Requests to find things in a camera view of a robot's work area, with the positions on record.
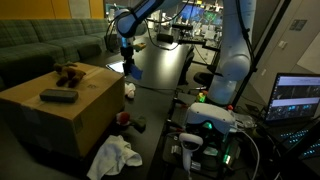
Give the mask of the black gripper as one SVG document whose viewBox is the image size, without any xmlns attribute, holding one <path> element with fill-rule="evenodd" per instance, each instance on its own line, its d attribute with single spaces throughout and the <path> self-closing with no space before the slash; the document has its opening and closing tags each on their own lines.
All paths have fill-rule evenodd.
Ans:
<svg viewBox="0 0 320 180">
<path fill-rule="evenodd" d="M 121 56 L 127 63 L 130 63 L 130 68 L 135 67 L 134 59 L 133 59 L 133 48 L 129 47 L 121 47 L 120 48 Z M 123 63 L 124 75 L 127 76 L 130 73 L 129 64 Z"/>
</svg>

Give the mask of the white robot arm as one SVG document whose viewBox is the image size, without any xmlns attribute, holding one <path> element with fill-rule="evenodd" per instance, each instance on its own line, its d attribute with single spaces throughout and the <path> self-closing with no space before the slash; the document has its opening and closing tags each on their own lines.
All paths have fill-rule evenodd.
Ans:
<svg viewBox="0 0 320 180">
<path fill-rule="evenodd" d="M 117 34 L 124 39 L 134 37 L 142 22 L 153 12 L 170 8 L 182 0 L 140 0 L 129 8 L 115 12 Z M 252 32 L 257 0 L 222 0 L 222 33 L 219 42 L 219 61 L 210 82 L 207 98 L 220 105 L 231 101 L 239 81 L 251 69 Z"/>
</svg>

